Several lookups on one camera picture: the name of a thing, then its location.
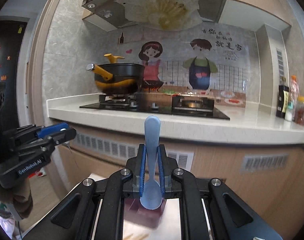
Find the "black glass cooktop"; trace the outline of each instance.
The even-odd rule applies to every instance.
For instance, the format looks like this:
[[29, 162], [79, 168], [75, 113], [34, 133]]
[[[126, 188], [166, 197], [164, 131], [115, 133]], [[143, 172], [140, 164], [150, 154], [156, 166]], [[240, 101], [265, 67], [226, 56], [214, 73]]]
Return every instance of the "black glass cooktop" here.
[[150, 106], [139, 105], [137, 107], [123, 106], [118, 107], [109, 104], [90, 104], [85, 106], [80, 106], [80, 108], [90, 108], [90, 109], [102, 109], [102, 110], [116, 110], [116, 111], [127, 111], [127, 112], [141, 112], [141, 113], [151, 113], [151, 114], [172, 114], [172, 115], [185, 115], [185, 116], [195, 116], [195, 117], [207, 117], [216, 119], [230, 120], [228, 116], [222, 113], [220, 110], [214, 108], [213, 111], [203, 112], [195, 110], [176, 110], [169, 107], [159, 106], [158, 109], [152, 109]]

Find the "range hood light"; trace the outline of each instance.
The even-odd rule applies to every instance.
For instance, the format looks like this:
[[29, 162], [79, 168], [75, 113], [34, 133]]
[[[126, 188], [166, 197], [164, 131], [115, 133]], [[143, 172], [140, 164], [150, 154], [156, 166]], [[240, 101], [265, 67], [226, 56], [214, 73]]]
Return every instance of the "range hood light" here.
[[96, 6], [96, 5], [95, 5], [94, 3], [88, 4], [88, 8], [90, 8], [90, 9], [94, 8], [95, 6]]

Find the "black door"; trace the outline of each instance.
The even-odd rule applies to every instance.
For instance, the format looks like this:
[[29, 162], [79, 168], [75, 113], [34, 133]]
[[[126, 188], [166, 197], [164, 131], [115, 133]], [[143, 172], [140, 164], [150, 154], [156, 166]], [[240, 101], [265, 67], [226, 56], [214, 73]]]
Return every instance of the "black door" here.
[[25, 22], [0, 21], [0, 81], [6, 83], [5, 103], [0, 116], [2, 130], [19, 127], [16, 72], [26, 25]]

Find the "blue spoon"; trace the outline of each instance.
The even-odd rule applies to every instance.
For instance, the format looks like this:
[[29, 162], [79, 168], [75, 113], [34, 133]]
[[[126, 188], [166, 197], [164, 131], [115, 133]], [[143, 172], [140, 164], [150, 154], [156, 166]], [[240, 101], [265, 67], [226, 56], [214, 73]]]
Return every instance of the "blue spoon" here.
[[161, 122], [156, 116], [149, 116], [144, 122], [145, 147], [149, 170], [149, 180], [144, 184], [143, 195], [140, 198], [142, 206], [147, 209], [157, 209], [162, 203], [160, 185], [155, 181], [156, 155], [159, 146]]

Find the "dark blue apron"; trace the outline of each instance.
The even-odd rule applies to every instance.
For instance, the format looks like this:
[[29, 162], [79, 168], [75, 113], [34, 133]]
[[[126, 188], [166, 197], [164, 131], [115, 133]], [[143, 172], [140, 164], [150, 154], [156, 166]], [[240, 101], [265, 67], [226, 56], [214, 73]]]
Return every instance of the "dark blue apron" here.
[[[197, 66], [195, 65], [195, 60], [192, 61], [190, 68], [189, 68], [189, 83], [193, 89], [200, 89], [200, 90], [207, 90], [210, 86], [210, 64], [209, 60], [206, 58], [208, 64], [207, 66]], [[198, 78], [195, 74], [196, 73], [206, 73], [206, 77]]]

